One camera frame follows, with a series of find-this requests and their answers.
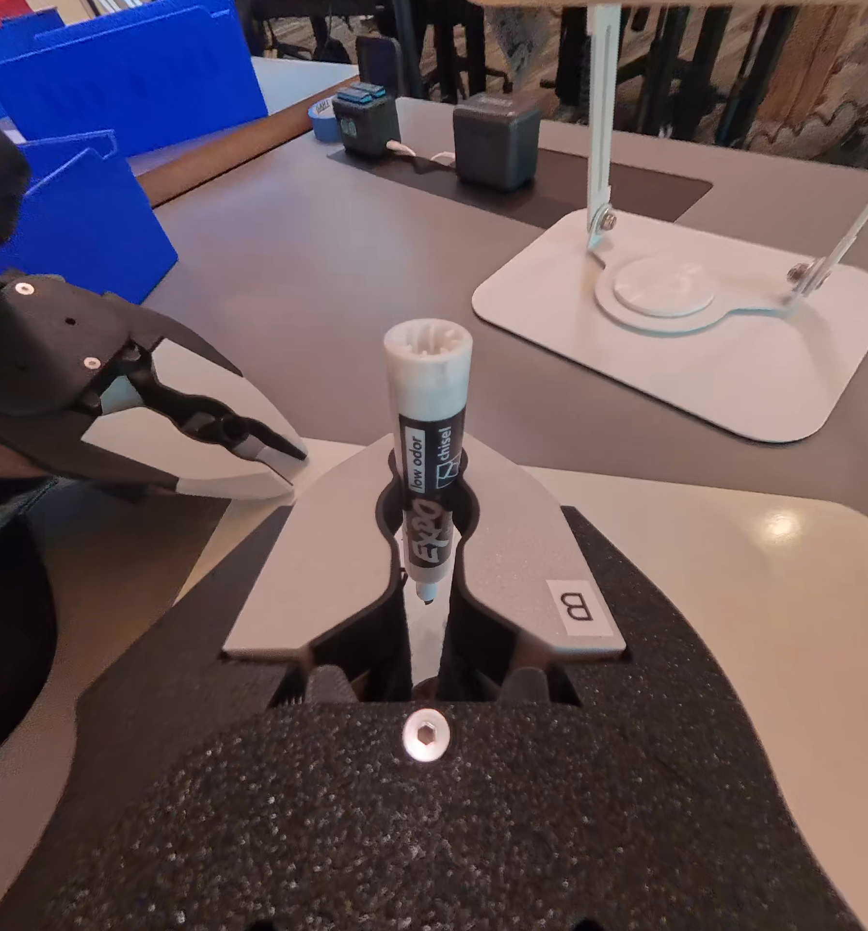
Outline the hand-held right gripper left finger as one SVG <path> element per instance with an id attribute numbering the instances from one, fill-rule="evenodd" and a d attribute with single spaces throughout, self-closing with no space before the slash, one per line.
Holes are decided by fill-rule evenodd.
<path id="1" fill-rule="evenodd" d="M 406 701 L 412 662 L 390 434 L 318 479 L 292 507 L 224 650 L 304 678 L 341 669 L 370 701 Z"/>

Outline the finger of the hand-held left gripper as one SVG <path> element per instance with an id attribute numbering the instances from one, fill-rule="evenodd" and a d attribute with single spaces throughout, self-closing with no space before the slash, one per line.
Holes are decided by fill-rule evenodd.
<path id="1" fill-rule="evenodd" d="M 136 359 L 126 378 L 144 406 L 162 414 L 188 438 L 258 462 L 305 462 L 304 441 L 276 406 L 236 371 L 164 339 L 148 351 L 133 346 Z M 208 425 L 227 414 L 243 417 L 251 438 L 230 450 L 213 440 Z"/>
<path id="2" fill-rule="evenodd" d="M 167 418 L 143 402 L 102 413 L 83 433 L 83 444 L 107 452 L 128 465 L 164 473 L 164 480 L 145 479 L 161 487 L 171 485 L 179 495 L 261 500 L 281 498 L 292 491 L 296 462 L 247 461 L 218 446 L 184 436 Z"/>

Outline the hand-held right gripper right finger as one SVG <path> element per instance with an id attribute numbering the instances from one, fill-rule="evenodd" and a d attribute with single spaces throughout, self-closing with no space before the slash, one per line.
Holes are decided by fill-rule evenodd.
<path id="1" fill-rule="evenodd" d="M 624 658 L 627 644 L 557 499 L 471 435 L 453 485 L 460 542 L 438 673 L 444 701 L 494 701 L 517 669 L 575 701 L 570 664 Z"/>

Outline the black dry-erase marker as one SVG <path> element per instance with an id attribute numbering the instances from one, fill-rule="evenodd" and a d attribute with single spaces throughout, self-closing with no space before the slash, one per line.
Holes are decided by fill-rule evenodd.
<path id="1" fill-rule="evenodd" d="M 454 322 L 408 320 L 383 341 L 401 482 L 404 567 L 424 603 L 437 596 L 452 553 L 473 340 Z"/>

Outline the small white whiteboard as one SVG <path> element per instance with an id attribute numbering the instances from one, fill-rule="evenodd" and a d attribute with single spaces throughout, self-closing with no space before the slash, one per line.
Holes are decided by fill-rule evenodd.
<path id="1" fill-rule="evenodd" d="M 794 820 L 868 929 L 868 518 L 809 498 L 519 466 L 468 436 L 473 472 L 546 489 L 681 612 L 753 723 Z"/>

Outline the white metal stand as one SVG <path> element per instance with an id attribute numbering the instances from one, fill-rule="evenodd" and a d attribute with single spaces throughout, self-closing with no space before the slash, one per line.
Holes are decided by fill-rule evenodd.
<path id="1" fill-rule="evenodd" d="M 842 263 L 868 203 L 818 259 L 613 209 L 620 6 L 587 6 L 588 205 L 482 283 L 474 312 L 732 434 L 814 435 L 868 352 L 868 272 Z"/>

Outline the black battery charger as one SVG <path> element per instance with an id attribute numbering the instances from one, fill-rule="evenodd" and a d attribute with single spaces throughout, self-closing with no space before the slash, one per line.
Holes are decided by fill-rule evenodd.
<path id="1" fill-rule="evenodd" d="M 349 154 L 379 159 L 389 152 L 389 143 L 402 142 L 395 98 L 385 87 L 355 82 L 339 89 L 332 105 Z"/>

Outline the wood-edged table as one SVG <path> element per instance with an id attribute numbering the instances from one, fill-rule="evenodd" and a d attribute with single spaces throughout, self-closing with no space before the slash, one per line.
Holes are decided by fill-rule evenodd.
<path id="1" fill-rule="evenodd" d="M 267 116 L 226 130 L 129 157 L 152 208 L 263 157 L 311 131 L 309 108 L 358 78 L 351 64 L 254 58 Z"/>

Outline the dark grey cube box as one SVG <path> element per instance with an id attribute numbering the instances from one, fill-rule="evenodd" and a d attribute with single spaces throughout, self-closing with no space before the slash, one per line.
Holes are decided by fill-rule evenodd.
<path id="1" fill-rule="evenodd" d="M 507 193 L 535 176 L 542 113 L 527 95 L 476 94 L 452 109 L 454 167 L 468 184 Z"/>

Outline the dark upright device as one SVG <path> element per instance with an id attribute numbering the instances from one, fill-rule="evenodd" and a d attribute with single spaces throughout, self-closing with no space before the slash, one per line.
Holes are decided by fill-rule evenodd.
<path id="1" fill-rule="evenodd" d="M 402 48 L 395 38 L 359 35 L 356 57 L 360 83 L 383 87 L 393 98 L 406 95 Z"/>

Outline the black desk mat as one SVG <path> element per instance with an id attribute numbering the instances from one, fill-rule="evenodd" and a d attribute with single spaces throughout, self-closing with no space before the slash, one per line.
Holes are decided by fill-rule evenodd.
<path id="1" fill-rule="evenodd" d="M 500 192 L 463 182 L 453 169 L 422 157 L 388 156 L 372 160 L 344 149 L 330 159 L 405 187 L 452 202 L 547 229 L 587 204 L 585 157 L 540 149 L 533 180 L 512 192 Z M 708 180 L 614 164 L 611 169 L 612 208 L 673 223 L 712 188 Z"/>

